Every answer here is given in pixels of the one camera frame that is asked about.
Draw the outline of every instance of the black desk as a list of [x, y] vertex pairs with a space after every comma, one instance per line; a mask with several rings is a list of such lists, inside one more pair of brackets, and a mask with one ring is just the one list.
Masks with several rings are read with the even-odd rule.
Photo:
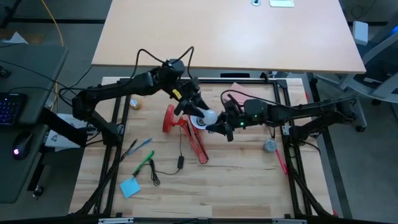
[[[55, 80], [67, 56], [65, 47], [44, 45], [15, 45], [0, 48], [0, 60], [11, 62]], [[38, 86], [51, 90], [53, 82], [23, 68], [0, 62], [12, 75], [0, 79], [0, 91], [7, 92], [11, 88]], [[27, 104], [19, 122], [23, 126], [0, 128], [0, 203], [14, 203], [26, 182], [27, 176], [35, 161], [36, 155], [43, 144], [43, 138], [49, 127], [36, 124], [50, 92], [34, 88], [18, 89], [15, 92], [28, 95]], [[32, 131], [34, 138], [29, 155], [22, 161], [13, 159], [11, 147], [15, 137], [22, 131]]]

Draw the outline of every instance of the wooden tabletop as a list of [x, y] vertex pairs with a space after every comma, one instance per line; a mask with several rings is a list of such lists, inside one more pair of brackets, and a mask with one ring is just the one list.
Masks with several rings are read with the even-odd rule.
[[[103, 84], [114, 83], [116, 80], [119, 78], [104, 78]], [[302, 80], [287, 79], [287, 83], [292, 105], [306, 103]], [[219, 113], [222, 109], [220, 93], [230, 86], [201, 84], [202, 97]], [[270, 85], [243, 86], [252, 93], [275, 100]], [[151, 150], [155, 151], [153, 160], [156, 169], [168, 173], [177, 170], [177, 159], [180, 155], [178, 127], [172, 127], [169, 134], [162, 132], [167, 105], [176, 105], [176, 101], [169, 99], [162, 91], [140, 99], [144, 100], [142, 108], [139, 111], [129, 110], [122, 153], [136, 138], [137, 145], [148, 138], [153, 140], [120, 164], [112, 207], [113, 214], [123, 212], [125, 217], [282, 218], [285, 213], [293, 213], [288, 178], [284, 175], [276, 154], [265, 153], [262, 149], [264, 141], [270, 138], [269, 131], [264, 126], [249, 127], [247, 130], [237, 129], [234, 132], [233, 142], [227, 142], [226, 137], [220, 134], [201, 132], [209, 155], [206, 164], [198, 162], [183, 135], [181, 142], [182, 154], [185, 157], [183, 169], [175, 175], [158, 174], [161, 184], [155, 187], [150, 179], [150, 168], [145, 166], [137, 176], [141, 190], [125, 199], [120, 183], [132, 177], [134, 169]], [[105, 119], [111, 120], [113, 105], [114, 100], [102, 101], [96, 110]], [[121, 116], [120, 112], [118, 122], [121, 121]], [[304, 124], [308, 121], [309, 119], [301, 119], [296, 123]], [[276, 129], [275, 140], [284, 158], [279, 128]], [[308, 188], [324, 208], [331, 212], [319, 153], [311, 146], [302, 146], [300, 150]], [[97, 187], [104, 152], [105, 147], [102, 143], [86, 147], [70, 212], [81, 208]], [[104, 194], [102, 209], [107, 196], [108, 194]], [[304, 211], [301, 191], [298, 191], [298, 198], [300, 207]]]
[[[293, 8], [250, 0], [115, 0], [94, 65], [135, 64], [146, 49], [161, 60], [195, 47], [192, 67], [364, 73], [338, 0], [299, 0]], [[141, 66], [158, 66], [145, 53]]]

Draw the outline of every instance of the yellow cable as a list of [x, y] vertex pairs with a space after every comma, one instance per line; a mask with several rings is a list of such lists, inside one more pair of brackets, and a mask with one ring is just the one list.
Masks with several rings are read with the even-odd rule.
[[[47, 10], [47, 12], [49, 13], [49, 15], [50, 15], [52, 21], [54, 22], [55, 27], [57, 28], [57, 31], [58, 31], [58, 34], [59, 34], [60, 40], [61, 40], [61, 46], [63, 47], [63, 38], [62, 38], [61, 30], [60, 30], [60, 28], [59, 28], [57, 22], [55, 21], [55, 19], [54, 19], [52, 13], [51, 13], [49, 7], [47, 7], [47, 4], [44, 2], [44, 0], [41, 0], [41, 1], [42, 1], [42, 3], [43, 3], [44, 8], [45, 8], [45, 9]], [[52, 111], [52, 109], [54, 108], [55, 102], [58, 100], [58, 95], [57, 95], [57, 94], [58, 94], [58, 83], [55, 83], [55, 92], [56, 92], [56, 94], [55, 94], [54, 102], [52, 103], [52, 106], [51, 106], [51, 111]]]

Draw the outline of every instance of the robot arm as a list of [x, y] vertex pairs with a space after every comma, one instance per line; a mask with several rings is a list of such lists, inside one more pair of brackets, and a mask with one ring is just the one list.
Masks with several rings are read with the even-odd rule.
[[290, 140], [298, 143], [322, 128], [335, 123], [349, 123], [356, 119], [352, 112], [352, 99], [326, 100], [298, 106], [272, 105], [262, 100], [250, 99], [241, 106], [231, 95], [228, 96], [231, 100], [224, 103], [225, 111], [218, 116], [215, 124], [206, 127], [208, 131], [226, 135], [228, 141], [233, 140], [233, 131], [236, 128], [246, 129], [262, 124], [276, 127], [293, 119], [318, 117], [304, 126], [289, 128]]
[[118, 127], [107, 122], [95, 111], [96, 105], [103, 100], [126, 95], [153, 95], [159, 90], [165, 91], [178, 101], [174, 110], [176, 115], [183, 111], [204, 118], [202, 110], [209, 107], [202, 100], [199, 80], [197, 77], [188, 81], [180, 77], [185, 66], [180, 60], [168, 60], [161, 67], [154, 68], [146, 73], [138, 74], [134, 78], [121, 79], [117, 83], [89, 87], [72, 99], [73, 116], [77, 119], [90, 122], [102, 132], [104, 144], [116, 145], [119, 142]]

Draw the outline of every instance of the keyboard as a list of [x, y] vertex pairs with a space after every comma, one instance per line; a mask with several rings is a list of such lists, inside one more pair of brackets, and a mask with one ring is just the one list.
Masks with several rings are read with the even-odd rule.
[[17, 124], [26, 99], [27, 95], [23, 93], [0, 93], [0, 126]]

